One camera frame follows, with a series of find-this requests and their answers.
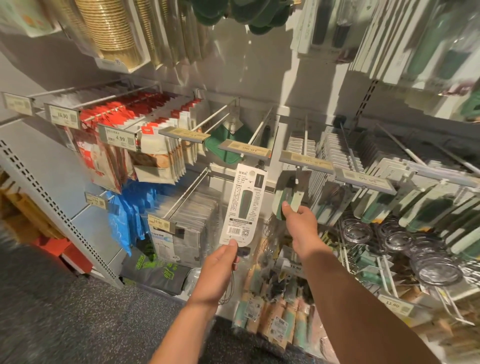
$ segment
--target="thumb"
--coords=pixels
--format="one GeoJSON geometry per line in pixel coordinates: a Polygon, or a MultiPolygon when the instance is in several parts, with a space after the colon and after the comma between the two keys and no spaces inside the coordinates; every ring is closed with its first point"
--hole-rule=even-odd
{"type": "Polygon", "coordinates": [[[228,245],[225,246],[226,249],[224,250],[221,258],[219,259],[222,264],[228,265],[229,267],[235,261],[235,257],[237,256],[238,250],[238,243],[235,239],[230,239],[228,245]]]}
{"type": "Polygon", "coordinates": [[[282,202],[282,212],[285,218],[295,214],[296,212],[292,210],[287,201],[282,202]]]}

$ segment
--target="hand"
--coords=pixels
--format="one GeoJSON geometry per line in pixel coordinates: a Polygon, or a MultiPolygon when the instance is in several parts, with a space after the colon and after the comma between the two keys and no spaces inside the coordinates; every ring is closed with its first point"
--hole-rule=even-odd
{"type": "Polygon", "coordinates": [[[228,288],[233,270],[237,270],[237,241],[231,239],[228,245],[210,254],[202,266],[195,289],[188,300],[189,304],[205,307],[210,315],[218,308],[218,301],[228,288]]]}
{"type": "Polygon", "coordinates": [[[293,250],[303,260],[315,251],[331,252],[317,232],[317,219],[308,207],[292,210],[287,201],[282,203],[282,212],[287,219],[287,229],[293,238],[293,250]]]}

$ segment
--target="forearm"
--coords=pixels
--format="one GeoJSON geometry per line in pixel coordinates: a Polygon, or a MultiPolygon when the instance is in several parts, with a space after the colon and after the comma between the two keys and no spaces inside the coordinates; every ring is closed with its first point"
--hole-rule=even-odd
{"type": "Polygon", "coordinates": [[[214,315],[212,307],[187,302],[152,356],[150,364],[196,364],[207,325],[214,315]]]}
{"type": "Polygon", "coordinates": [[[302,260],[320,319],[342,364],[438,364],[423,341],[324,250],[302,260]]]}

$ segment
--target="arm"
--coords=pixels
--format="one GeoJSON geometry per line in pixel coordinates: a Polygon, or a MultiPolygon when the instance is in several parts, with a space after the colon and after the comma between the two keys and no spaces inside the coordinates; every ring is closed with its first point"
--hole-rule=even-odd
{"type": "Polygon", "coordinates": [[[282,211],[316,309],[341,364],[439,364],[425,343],[349,274],[317,234],[313,213],[282,211]]]}
{"type": "Polygon", "coordinates": [[[195,289],[173,322],[150,364],[198,362],[208,323],[215,315],[218,301],[236,270],[237,242],[230,240],[207,257],[195,289]]]}

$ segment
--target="floor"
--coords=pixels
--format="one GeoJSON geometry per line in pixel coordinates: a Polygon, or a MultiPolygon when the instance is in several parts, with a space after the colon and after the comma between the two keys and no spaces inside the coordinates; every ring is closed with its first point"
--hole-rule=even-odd
{"type": "MultiPolygon", "coordinates": [[[[76,277],[31,246],[0,242],[0,364],[148,363],[181,303],[76,277]]],[[[217,318],[202,364],[315,363],[217,318]]]]}

